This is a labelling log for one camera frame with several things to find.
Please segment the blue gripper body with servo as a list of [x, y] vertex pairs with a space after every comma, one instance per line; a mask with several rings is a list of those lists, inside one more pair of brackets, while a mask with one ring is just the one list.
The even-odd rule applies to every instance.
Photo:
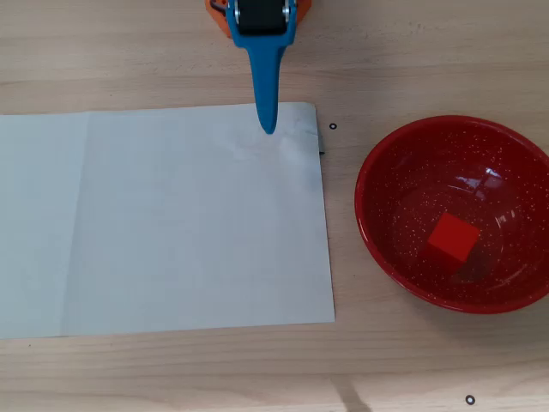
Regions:
[[238, 1], [238, 30], [243, 35], [278, 35], [287, 28], [283, 0]]

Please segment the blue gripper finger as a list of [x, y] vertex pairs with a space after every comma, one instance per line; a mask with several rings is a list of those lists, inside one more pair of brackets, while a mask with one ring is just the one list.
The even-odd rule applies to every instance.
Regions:
[[281, 61], [287, 47], [293, 44], [297, 29], [297, 3], [284, 2], [287, 28], [278, 35], [241, 34], [238, 30], [238, 1], [230, 1], [226, 7], [232, 40], [235, 46], [248, 53], [256, 112], [260, 125], [268, 134], [275, 132], [277, 124]]

